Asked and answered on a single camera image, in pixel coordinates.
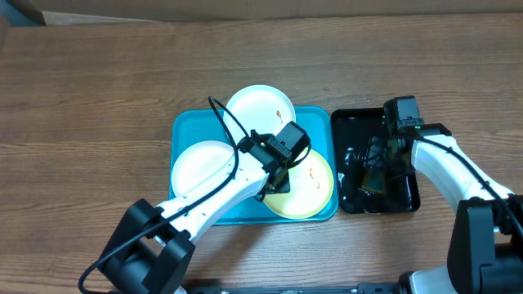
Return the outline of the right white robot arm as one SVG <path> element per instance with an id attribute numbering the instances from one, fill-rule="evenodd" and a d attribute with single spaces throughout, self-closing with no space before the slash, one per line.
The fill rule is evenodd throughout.
<path id="1" fill-rule="evenodd" d="M 385 181 L 413 171 L 455 213 L 446 262 L 402 274 L 397 293 L 520 293 L 522 197 L 484 173 L 441 124 L 398 127 L 373 137 L 358 157 Z"/>

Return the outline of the green yellow sponge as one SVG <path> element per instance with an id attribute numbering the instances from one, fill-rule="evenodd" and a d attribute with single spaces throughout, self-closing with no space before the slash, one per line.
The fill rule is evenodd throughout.
<path id="1" fill-rule="evenodd" d="M 376 167 L 364 167 L 360 188 L 370 193 L 384 194 L 385 176 L 383 170 Z"/>

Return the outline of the yellow plate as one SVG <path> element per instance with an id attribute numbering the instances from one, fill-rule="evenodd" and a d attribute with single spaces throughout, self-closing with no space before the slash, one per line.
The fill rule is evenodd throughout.
<path id="1" fill-rule="evenodd" d="M 318 152 L 312 149 L 288 174 L 290 190 L 268 194 L 263 200 L 274 213 L 299 220 L 314 216 L 327 206 L 334 189 L 333 173 Z"/>

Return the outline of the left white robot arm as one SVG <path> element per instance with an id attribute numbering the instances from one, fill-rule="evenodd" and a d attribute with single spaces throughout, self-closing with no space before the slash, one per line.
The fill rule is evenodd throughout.
<path id="1" fill-rule="evenodd" d="M 310 138 L 293 122 L 277 135 L 252 131 L 232 140 L 223 162 L 211 163 L 204 141 L 205 167 L 211 173 L 195 187 L 154 207 L 144 199 L 124 213 L 93 264 L 121 293 L 183 293 L 183 279 L 195 244 L 223 215 L 247 198 L 277 187 Z"/>

